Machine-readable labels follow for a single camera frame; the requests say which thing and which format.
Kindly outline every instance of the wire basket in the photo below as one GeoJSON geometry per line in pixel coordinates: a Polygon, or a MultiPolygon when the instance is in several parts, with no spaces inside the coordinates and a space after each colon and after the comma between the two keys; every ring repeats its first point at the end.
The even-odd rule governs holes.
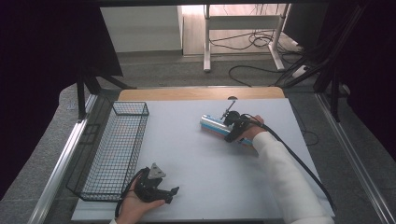
{"type": "Polygon", "coordinates": [[[134,177],[148,116],[144,102],[114,102],[105,128],[87,124],[66,187],[84,201],[116,202],[134,177]]]}

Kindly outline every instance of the cable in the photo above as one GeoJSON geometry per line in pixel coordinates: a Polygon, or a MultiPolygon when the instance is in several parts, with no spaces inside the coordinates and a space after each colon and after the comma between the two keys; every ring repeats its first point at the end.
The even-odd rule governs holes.
{"type": "Polygon", "coordinates": [[[281,53],[280,58],[282,59],[283,62],[285,63],[296,63],[296,62],[291,62],[285,59],[285,55],[302,55],[301,53],[295,52],[295,53],[281,53]]]}
{"type": "Polygon", "coordinates": [[[223,5],[223,10],[225,11],[225,14],[227,14],[227,16],[228,16],[228,12],[227,12],[227,10],[225,9],[225,5],[223,5]]]}
{"type": "Polygon", "coordinates": [[[280,78],[274,83],[274,86],[280,87],[282,88],[282,85],[280,85],[279,83],[282,80],[287,79],[288,77],[292,76],[293,72],[295,70],[297,70],[299,67],[301,67],[301,65],[305,64],[306,62],[306,58],[302,57],[300,58],[297,62],[295,62],[294,64],[291,65],[291,67],[289,67],[283,74],[282,76],[280,76],[280,78]]]}
{"type": "Polygon", "coordinates": [[[333,211],[336,211],[336,207],[334,202],[332,201],[332,196],[330,195],[329,191],[326,190],[326,188],[323,186],[323,184],[318,180],[318,178],[314,175],[314,173],[312,173],[312,171],[305,165],[305,163],[293,152],[293,150],[291,150],[291,148],[286,145],[285,142],[283,142],[283,140],[276,134],[276,132],[274,132],[270,127],[268,127],[267,125],[259,122],[256,118],[254,118],[253,116],[249,115],[249,114],[243,114],[245,116],[250,116],[251,118],[255,119],[233,119],[233,121],[244,121],[244,122],[248,122],[251,124],[255,124],[261,128],[263,128],[264,130],[266,130],[268,133],[270,133],[277,141],[281,142],[285,148],[288,150],[288,152],[290,153],[290,155],[305,169],[305,171],[312,177],[312,179],[315,181],[315,183],[317,183],[317,185],[320,187],[320,189],[323,191],[323,193],[326,195],[326,198],[329,201],[330,206],[332,207],[333,211]]]}
{"type": "Polygon", "coordinates": [[[254,11],[254,9],[256,9],[256,15],[257,15],[257,6],[258,6],[259,4],[255,4],[254,5],[254,8],[253,8],[253,10],[251,10],[251,12],[249,13],[249,15],[251,15],[251,13],[253,13],[253,11],[254,11]]]}
{"type": "Polygon", "coordinates": [[[134,183],[134,181],[148,168],[143,168],[141,169],[139,172],[137,172],[134,177],[132,178],[131,182],[126,186],[125,190],[122,192],[119,201],[117,202],[117,206],[116,206],[116,210],[114,211],[114,217],[118,217],[120,214],[120,208],[122,205],[122,202],[124,201],[126,195],[129,192],[129,188],[132,186],[132,184],[134,183]]]}
{"type": "Polygon", "coordinates": [[[257,48],[262,48],[262,47],[265,47],[265,46],[269,45],[270,41],[273,38],[272,36],[269,36],[269,35],[266,35],[266,34],[262,34],[264,32],[268,32],[268,31],[251,32],[251,33],[247,33],[247,34],[243,34],[243,35],[234,35],[234,36],[229,36],[229,37],[225,37],[225,38],[221,38],[221,39],[215,39],[215,40],[209,39],[209,42],[213,46],[222,47],[222,48],[226,48],[226,49],[243,50],[243,49],[248,49],[251,46],[255,46],[257,48]],[[249,35],[248,41],[250,42],[250,44],[248,46],[240,48],[240,49],[229,47],[229,46],[225,46],[225,45],[219,45],[219,44],[215,44],[214,43],[214,42],[221,41],[221,40],[227,40],[227,39],[233,39],[233,38],[237,38],[237,37],[242,37],[242,36],[245,36],[245,35],[249,35]],[[256,44],[256,41],[264,40],[264,39],[268,39],[268,41],[265,41],[265,44],[263,44],[263,45],[256,44]]]}
{"type": "Polygon", "coordinates": [[[239,67],[252,68],[252,69],[257,69],[257,70],[261,70],[261,71],[264,71],[264,72],[270,72],[270,73],[283,73],[283,72],[279,72],[279,71],[271,71],[271,70],[266,70],[266,69],[263,69],[263,68],[258,68],[258,67],[249,66],[249,65],[237,65],[237,66],[232,67],[230,70],[228,70],[228,76],[230,77],[230,79],[232,79],[232,80],[234,80],[234,81],[236,81],[236,82],[239,82],[239,83],[241,83],[241,84],[243,84],[243,85],[245,85],[245,86],[249,86],[249,87],[252,87],[252,86],[249,85],[249,84],[247,84],[246,82],[243,82],[243,81],[240,81],[240,80],[236,79],[236,78],[233,77],[233,75],[231,74],[231,72],[232,72],[235,68],[239,68],[239,67]]]}
{"type": "Polygon", "coordinates": [[[313,134],[313,135],[315,136],[315,138],[316,138],[316,140],[315,140],[314,143],[308,144],[308,143],[306,143],[306,141],[305,141],[305,144],[306,144],[308,147],[316,145],[316,144],[319,142],[319,137],[318,137],[318,135],[317,135],[316,133],[310,132],[310,131],[308,131],[308,130],[306,129],[306,126],[305,126],[305,124],[304,124],[304,121],[303,121],[303,119],[301,118],[301,115],[300,115],[300,113],[298,112],[297,108],[294,106],[294,104],[293,104],[292,102],[290,102],[290,105],[291,105],[291,108],[293,109],[294,113],[297,115],[297,118],[300,120],[301,126],[303,126],[303,128],[300,130],[300,131],[302,132],[303,136],[305,136],[306,133],[311,133],[311,134],[313,134]]]}

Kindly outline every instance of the white sleeve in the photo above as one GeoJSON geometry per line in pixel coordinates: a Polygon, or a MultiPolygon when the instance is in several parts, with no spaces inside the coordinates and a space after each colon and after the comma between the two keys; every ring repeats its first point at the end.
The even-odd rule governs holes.
{"type": "Polygon", "coordinates": [[[260,163],[287,224],[333,224],[285,146],[270,133],[253,139],[260,163]]]}

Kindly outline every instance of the gray carpet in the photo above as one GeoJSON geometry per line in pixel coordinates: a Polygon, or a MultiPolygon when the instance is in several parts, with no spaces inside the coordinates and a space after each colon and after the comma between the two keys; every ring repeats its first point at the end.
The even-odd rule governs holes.
{"type": "MultiPolygon", "coordinates": [[[[148,59],[136,60],[138,63],[128,63],[130,59],[120,58],[124,77],[118,77],[118,79],[139,88],[239,86],[240,83],[228,77],[228,70],[235,65],[252,65],[275,70],[273,63],[270,60],[262,60],[260,58],[262,56],[259,60],[244,60],[241,57],[235,57],[236,60],[218,57],[212,63],[211,73],[203,72],[201,59],[177,59],[176,62],[169,58],[158,61],[148,59]]],[[[235,71],[235,76],[254,86],[268,86],[278,79],[279,74],[241,68],[235,71]]],[[[319,107],[318,100],[312,92],[314,81],[315,78],[312,77],[285,90],[285,93],[295,107],[296,118],[301,129],[314,133],[306,133],[304,138],[310,145],[308,149],[320,178],[338,208],[334,220],[336,223],[343,224],[381,223],[319,107]]],[[[105,88],[114,88],[114,85],[104,80],[100,80],[100,83],[105,88]]],[[[118,91],[105,91],[105,94],[112,94],[114,97],[117,96],[118,91]]],[[[374,182],[388,199],[393,214],[396,214],[394,160],[353,114],[345,98],[340,99],[339,111],[340,119],[351,142],[358,150],[374,182]]],[[[27,222],[77,117],[77,90],[76,86],[71,86],[60,95],[60,105],[46,133],[7,195],[0,202],[0,223],[27,222]]],[[[64,187],[63,183],[45,223],[70,223],[77,199],[64,187]]],[[[265,223],[276,224],[282,221],[272,220],[265,223]]]]}

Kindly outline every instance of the wall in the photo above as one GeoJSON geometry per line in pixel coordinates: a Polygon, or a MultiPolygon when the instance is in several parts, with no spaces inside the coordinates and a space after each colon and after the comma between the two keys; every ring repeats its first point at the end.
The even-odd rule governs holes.
{"type": "Polygon", "coordinates": [[[182,48],[181,7],[103,7],[116,52],[182,48]]]}

